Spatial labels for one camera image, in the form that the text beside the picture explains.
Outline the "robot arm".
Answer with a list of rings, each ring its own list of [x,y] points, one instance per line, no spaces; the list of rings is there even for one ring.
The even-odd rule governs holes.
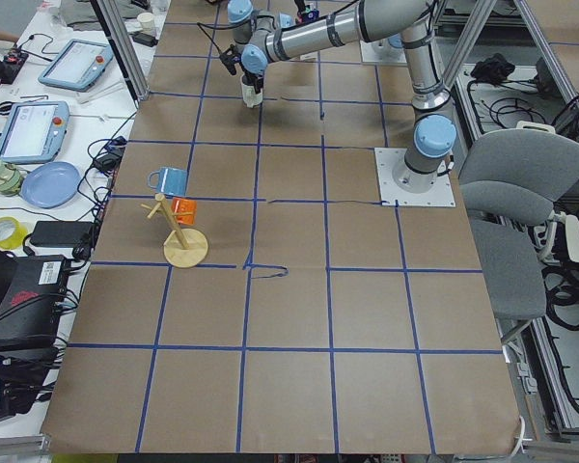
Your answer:
[[[238,47],[246,45],[253,37],[265,38],[268,34],[294,24],[290,15],[256,10],[249,0],[231,0],[227,15],[233,27],[234,44]]]
[[[411,177],[435,175],[455,143],[449,92],[429,22],[433,1],[352,1],[314,21],[232,1],[242,81],[262,112],[262,174],[303,178],[320,153],[339,164],[368,148],[405,148]]]

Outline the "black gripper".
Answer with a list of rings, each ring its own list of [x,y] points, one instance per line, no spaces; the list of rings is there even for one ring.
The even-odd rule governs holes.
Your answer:
[[[253,93],[260,93],[264,85],[264,76],[262,74],[256,74],[248,69],[243,69],[243,75],[241,77],[241,86],[244,92],[251,91]]]

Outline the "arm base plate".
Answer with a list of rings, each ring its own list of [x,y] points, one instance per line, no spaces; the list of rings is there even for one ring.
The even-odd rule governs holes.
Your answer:
[[[418,174],[405,164],[406,149],[375,148],[380,201],[399,207],[455,207],[455,196],[442,160],[437,170]]]
[[[405,66],[406,59],[400,36],[380,41],[360,42],[362,62],[368,65]]]

